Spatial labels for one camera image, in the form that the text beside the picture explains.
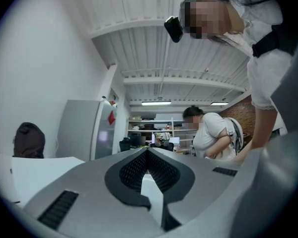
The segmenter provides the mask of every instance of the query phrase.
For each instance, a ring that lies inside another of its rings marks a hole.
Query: white t-shirt
[[[199,129],[193,140],[193,147],[197,157],[204,158],[206,150],[214,145],[222,130],[226,129],[226,122],[216,113],[207,113],[202,117]],[[216,160],[231,160],[236,156],[235,150],[230,144],[222,153],[216,156]]]
[[[283,15],[278,3],[269,0],[254,6],[239,6],[232,2],[239,16],[243,19],[245,29],[243,40],[252,47],[272,31],[271,26],[281,24]],[[281,79],[289,69],[292,56],[274,49],[259,58],[251,57],[247,64],[248,82],[252,103],[260,109],[273,109],[271,95],[280,85]]]

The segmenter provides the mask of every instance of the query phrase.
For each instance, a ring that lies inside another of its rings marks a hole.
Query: black backpack strap
[[[290,31],[285,24],[272,25],[272,31],[252,46],[253,56],[258,58],[274,49],[282,50],[293,56],[297,43],[298,35]]]

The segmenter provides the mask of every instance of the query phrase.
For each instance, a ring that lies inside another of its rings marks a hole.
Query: person
[[[272,31],[272,25],[283,22],[283,14],[276,0],[184,0],[179,21],[183,31],[193,38],[224,43],[223,34],[242,34],[251,47]],[[271,95],[291,61],[292,56],[279,49],[250,58],[247,73],[255,106],[255,129],[252,140],[234,161],[242,163],[250,150],[264,147],[268,142],[277,117]]]
[[[191,106],[182,116],[190,128],[197,130],[193,139],[197,157],[228,161],[236,156],[226,122],[219,114],[204,114],[198,107]]]

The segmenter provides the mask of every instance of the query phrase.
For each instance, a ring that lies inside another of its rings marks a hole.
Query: dark bag
[[[14,157],[43,159],[45,145],[44,133],[33,123],[24,122],[16,131]]]

